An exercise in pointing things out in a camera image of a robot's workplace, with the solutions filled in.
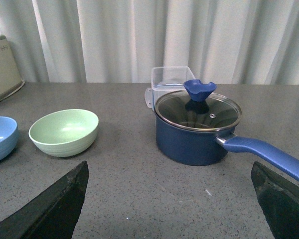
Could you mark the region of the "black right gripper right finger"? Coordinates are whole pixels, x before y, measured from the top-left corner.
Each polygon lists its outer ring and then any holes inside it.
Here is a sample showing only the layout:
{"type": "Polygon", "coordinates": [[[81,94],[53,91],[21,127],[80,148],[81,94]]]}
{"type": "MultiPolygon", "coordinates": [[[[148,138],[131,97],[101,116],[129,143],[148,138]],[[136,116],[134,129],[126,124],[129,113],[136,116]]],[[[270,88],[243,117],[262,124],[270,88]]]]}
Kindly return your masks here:
{"type": "Polygon", "coordinates": [[[251,180],[274,238],[299,239],[299,186],[259,162],[251,180]]]}

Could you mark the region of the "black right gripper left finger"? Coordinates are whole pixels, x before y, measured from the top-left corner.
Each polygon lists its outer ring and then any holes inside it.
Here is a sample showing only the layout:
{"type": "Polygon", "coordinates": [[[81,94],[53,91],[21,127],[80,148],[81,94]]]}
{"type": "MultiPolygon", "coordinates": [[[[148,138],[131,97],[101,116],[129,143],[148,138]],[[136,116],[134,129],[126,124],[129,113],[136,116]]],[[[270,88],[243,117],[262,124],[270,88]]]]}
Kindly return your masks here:
{"type": "Polygon", "coordinates": [[[86,161],[0,222],[0,239],[70,239],[89,179],[86,161]]]}

